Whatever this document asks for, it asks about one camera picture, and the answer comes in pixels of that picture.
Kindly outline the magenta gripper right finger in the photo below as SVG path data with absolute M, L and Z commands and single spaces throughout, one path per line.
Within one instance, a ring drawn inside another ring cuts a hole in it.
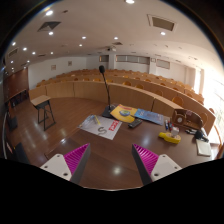
M 132 145 L 132 155 L 143 185 L 148 185 L 181 170 L 181 167 L 168 155 L 157 155 L 156 153 L 137 144 Z

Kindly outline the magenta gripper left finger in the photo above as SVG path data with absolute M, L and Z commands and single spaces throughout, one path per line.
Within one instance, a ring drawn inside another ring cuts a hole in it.
M 78 184 L 89 159 L 90 152 L 91 147 L 90 144 L 87 143 L 68 152 L 65 155 L 54 155 L 41 166 L 41 169 L 72 183 Z

